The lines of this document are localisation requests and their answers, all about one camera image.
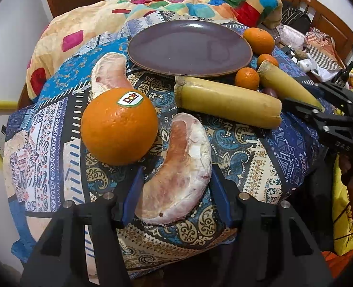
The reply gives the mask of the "large orange with sticker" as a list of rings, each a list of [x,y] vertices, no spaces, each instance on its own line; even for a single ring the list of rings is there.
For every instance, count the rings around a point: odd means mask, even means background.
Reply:
[[[156,140],[158,120],[148,97],[136,89],[114,88],[87,105],[81,139],[100,162],[111,166],[139,161]]]

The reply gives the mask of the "colourful squares yellow quilt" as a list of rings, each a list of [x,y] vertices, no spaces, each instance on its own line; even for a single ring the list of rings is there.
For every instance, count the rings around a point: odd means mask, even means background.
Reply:
[[[281,0],[105,0],[55,17],[38,40],[26,73],[29,99],[35,100],[59,67],[90,39],[116,33],[123,25],[153,12],[177,18],[189,16],[237,21],[248,27],[281,23]]]

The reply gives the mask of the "small tangerine left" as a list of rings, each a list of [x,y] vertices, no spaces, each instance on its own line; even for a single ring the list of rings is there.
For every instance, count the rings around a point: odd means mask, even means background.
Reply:
[[[244,67],[238,70],[237,74],[235,75],[234,84],[241,88],[256,91],[259,87],[259,75],[257,71],[251,67]]]

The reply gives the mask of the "pink pomelo segment front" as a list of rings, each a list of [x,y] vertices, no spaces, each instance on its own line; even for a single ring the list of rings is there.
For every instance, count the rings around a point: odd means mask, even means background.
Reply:
[[[144,184],[135,215],[145,224],[162,226],[185,218],[207,188],[211,164],[202,123],[187,113],[175,115],[166,158]]]

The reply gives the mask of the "pink pomelo segment back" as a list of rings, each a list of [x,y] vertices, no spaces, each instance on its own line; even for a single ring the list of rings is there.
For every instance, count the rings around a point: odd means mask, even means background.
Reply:
[[[126,56],[120,53],[106,53],[95,64],[91,73],[93,98],[115,88],[133,89],[126,77]]]

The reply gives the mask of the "wooden bed headboard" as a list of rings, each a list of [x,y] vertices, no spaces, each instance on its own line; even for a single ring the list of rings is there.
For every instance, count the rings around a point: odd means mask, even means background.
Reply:
[[[330,35],[335,41],[335,49],[339,60],[349,63],[352,60],[353,31],[333,11],[318,0],[281,0],[306,13],[311,26]]]

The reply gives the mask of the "small tangerine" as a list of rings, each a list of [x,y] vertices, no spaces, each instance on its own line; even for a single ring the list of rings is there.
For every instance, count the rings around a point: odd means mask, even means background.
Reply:
[[[259,87],[259,75],[257,71],[251,67],[244,67],[238,70],[237,74],[235,75],[234,84],[241,88],[256,91]]]
[[[259,67],[264,61],[268,61],[269,63],[279,66],[279,62],[270,54],[261,54],[257,58],[257,67]]]

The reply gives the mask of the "purple round plate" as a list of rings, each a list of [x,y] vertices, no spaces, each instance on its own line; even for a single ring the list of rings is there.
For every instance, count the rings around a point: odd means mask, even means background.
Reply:
[[[183,19],[137,33],[128,43],[130,60],[148,71],[173,76],[219,77],[252,60],[250,44],[223,25]]]

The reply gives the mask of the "black backpack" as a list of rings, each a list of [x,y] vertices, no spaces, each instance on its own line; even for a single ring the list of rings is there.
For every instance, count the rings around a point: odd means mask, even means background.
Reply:
[[[311,21],[309,16],[300,9],[286,7],[283,8],[281,24],[287,25],[306,35],[310,29]]]

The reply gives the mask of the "large orange right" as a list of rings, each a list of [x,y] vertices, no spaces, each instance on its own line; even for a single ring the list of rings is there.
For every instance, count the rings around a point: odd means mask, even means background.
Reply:
[[[275,41],[272,35],[257,27],[251,27],[244,31],[243,38],[250,44],[255,55],[272,54]]]

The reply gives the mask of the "yellow sugarcane piece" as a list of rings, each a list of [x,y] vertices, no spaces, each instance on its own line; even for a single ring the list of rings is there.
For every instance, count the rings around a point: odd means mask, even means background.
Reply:
[[[273,89],[280,99],[291,98],[310,104],[320,111],[324,111],[324,107],[314,95],[305,89],[298,81],[269,61],[263,61],[257,73],[259,74],[262,86],[264,88]]]
[[[275,129],[281,124],[281,101],[251,89],[176,76],[174,98],[179,108],[258,128]]]

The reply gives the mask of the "pink quilted bag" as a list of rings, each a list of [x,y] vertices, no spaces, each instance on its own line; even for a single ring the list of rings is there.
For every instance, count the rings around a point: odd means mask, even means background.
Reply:
[[[289,25],[280,25],[277,28],[280,42],[294,50],[302,50],[305,43],[305,35]]]

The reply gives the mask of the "small dark red grape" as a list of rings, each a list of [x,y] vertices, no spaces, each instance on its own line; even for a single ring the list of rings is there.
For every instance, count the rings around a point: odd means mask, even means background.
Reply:
[[[277,93],[272,88],[264,88],[263,93],[278,99]]]

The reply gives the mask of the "small tangerine right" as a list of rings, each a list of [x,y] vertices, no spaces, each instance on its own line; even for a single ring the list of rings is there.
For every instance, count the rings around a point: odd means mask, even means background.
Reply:
[[[268,61],[269,63],[279,66],[279,62],[270,54],[261,54],[257,58],[257,67],[259,67],[264,61]]]

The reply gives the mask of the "pink pomelo segment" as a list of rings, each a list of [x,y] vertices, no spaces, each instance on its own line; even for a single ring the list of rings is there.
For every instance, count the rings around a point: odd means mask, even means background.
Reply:
[[[145,224],[162,226],[185,218],[207,188],[211,164],[202,123],[187,113],[175,115],[166,158],[144,184],[135,215]]]
[[[115,88],[133,89],[126,77],[126,56],[120,53],[106,53],[95,64],[91,73],[93,98]]]

